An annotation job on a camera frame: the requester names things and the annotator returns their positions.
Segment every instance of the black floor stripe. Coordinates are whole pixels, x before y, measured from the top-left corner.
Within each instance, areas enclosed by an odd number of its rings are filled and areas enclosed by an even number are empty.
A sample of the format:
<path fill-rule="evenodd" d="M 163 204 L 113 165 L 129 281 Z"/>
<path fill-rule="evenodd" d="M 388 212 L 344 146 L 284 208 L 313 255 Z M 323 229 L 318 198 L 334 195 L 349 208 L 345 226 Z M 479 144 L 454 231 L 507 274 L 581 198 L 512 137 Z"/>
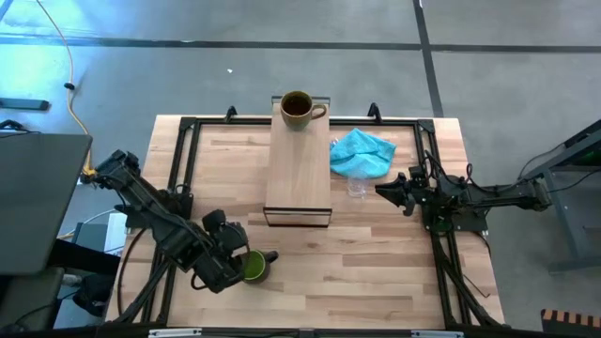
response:
<path fill-rule="evenodd" d="M 0 6 L 0 21 L 4 19 L 5 14 L 7 14 L 8 9 L 10 8 L 10 5 L 12 5 L 12 0 L 4 0 L 2 6 Z"/>
<path fill-rule="evenodd" d="M 433 44 L 432 52 L 464 52 L 464 53 L 563 53 L 563 54 L 596 54 L 601 53 L 601 46 L 514 46 L 514 45 L 465 45 L 465 44 Z"/>
<path fill-rule="evenodd" d="M 413 0 L 413 7 L 415 8 L 415 20 L 417 21 L 417 28 L 420 34 L 420 42 L 422 43 L 425 79 L 428 83 L 428 91 L 430 92 L 432 112 L 434 117 L 444 117 L 444 113 L 442 112 L 442 102 L 440 101 L 439 85 L 436 81 L 436 72 L 434 71 L 430 40 L 428 38 L 428 31 L 425 28 L 424 10 L 422 9 L 420 0 Z"/>
<path fill-rule="evenodd" d="M 201 41 L 152 40 L 134 38 L 67 38 L 69 46 L 79 47 L 142 47 L 142 48 L 248 48 L 248 49 L 307 49 L 307 50 L 364 50 L 419 51 L 419 43 L 387 42 L 278 42 L 278 41 Z M 0 44 L 62 45 L 55 36 L 0 34 Z"/>

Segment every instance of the clear plastic cup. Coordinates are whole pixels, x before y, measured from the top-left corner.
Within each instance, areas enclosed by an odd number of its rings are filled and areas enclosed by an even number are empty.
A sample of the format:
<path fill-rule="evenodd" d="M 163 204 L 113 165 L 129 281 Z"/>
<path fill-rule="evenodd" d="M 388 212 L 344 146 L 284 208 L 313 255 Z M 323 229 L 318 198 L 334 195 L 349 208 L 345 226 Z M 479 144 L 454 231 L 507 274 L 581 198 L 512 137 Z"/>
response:
<path fill-rule="evenodd" d="M 365 195 L 367 195 L 368 186 L 369 179 L 367 179 L 363 172 L 353 172 L 348 176 L 347 190 L 350 197 L 365 198 Z"/>

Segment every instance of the raised wooden platform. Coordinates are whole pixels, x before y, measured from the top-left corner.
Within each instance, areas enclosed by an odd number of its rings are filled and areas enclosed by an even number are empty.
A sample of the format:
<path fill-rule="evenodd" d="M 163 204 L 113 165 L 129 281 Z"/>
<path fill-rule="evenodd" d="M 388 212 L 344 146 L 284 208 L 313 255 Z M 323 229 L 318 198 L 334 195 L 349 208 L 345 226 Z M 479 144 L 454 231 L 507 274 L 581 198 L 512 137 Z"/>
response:
<path fill-rule="evenodd" d="M 330 109 L 302 131 L 273 104 L 265 219 L 270 226 L 327 227 L 330 199 Z"/>

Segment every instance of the coffee mug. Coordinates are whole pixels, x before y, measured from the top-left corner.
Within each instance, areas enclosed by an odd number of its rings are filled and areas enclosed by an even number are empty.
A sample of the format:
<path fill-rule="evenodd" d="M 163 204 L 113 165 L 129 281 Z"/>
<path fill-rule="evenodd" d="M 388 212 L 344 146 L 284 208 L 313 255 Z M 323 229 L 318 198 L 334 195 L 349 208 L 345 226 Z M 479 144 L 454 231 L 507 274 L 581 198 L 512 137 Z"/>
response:
<path fill-rule="evenodd" d="M 318 109 L 323 112 L 314 114 Z M 325 104 L 313 104 L 309 94 L 298 90 L 284 95 L 280 103 L 282 118 L 293 131 L 302 131 L 311 120 L 323 117 L 326 112 Z"/>
<path fill-rule="evenodd" d="M 280 255 L 276 251 L 263 253 L 258 250 L 251 250 L 242 257 L 245 264 L 244 283 L 259 284 L 270 275 L 271 266 Z"/>

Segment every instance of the blue towel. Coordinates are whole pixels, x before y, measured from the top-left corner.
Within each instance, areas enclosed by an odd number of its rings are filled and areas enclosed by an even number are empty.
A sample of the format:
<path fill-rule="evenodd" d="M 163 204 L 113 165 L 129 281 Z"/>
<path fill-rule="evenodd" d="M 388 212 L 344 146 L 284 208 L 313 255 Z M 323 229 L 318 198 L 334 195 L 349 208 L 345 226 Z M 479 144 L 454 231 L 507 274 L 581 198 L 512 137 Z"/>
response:
<path fill-rule="evenodd" d="M 396 145 L 355 128 L 330 145 L 330 169 L 344 177 L 382 177 L 391 168 L 395 149 Z"/>

